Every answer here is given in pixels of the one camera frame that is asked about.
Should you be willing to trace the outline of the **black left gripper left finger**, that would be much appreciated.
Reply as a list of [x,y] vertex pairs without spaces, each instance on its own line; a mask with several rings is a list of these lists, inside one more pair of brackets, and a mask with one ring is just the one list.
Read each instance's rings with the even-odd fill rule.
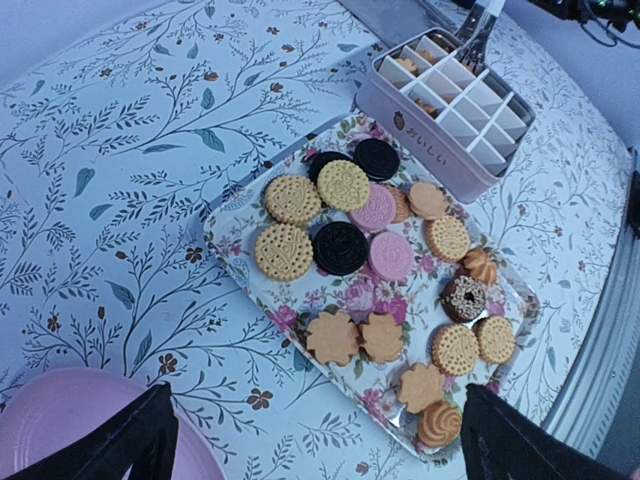
[[154,386],[71,445],[11,479],[170,479],[179,421],[171,387]]

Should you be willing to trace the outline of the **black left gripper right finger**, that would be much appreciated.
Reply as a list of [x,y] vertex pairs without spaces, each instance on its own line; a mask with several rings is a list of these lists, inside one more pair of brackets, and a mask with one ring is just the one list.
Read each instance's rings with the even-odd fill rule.
[[469,479],[637,479],[558,441],[487,387],[466,387],[461,444]]

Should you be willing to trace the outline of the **flower shaped butter cookie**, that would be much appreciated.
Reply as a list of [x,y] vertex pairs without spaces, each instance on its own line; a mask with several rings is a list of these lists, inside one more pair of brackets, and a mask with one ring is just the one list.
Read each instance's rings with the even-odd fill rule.
[[431,65],[435,65],[437,63],[437,58],[429,51],[420,50],[417,54]]

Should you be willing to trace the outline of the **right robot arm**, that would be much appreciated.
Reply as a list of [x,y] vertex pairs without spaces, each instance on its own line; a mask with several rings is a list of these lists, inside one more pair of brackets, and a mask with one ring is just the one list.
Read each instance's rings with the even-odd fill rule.
[[576,21],[603,47],[624,45],[639,49],[638,43],[621,37],[628,25],[639,28],[639,0],[541,0],[532,4],[560,20]]

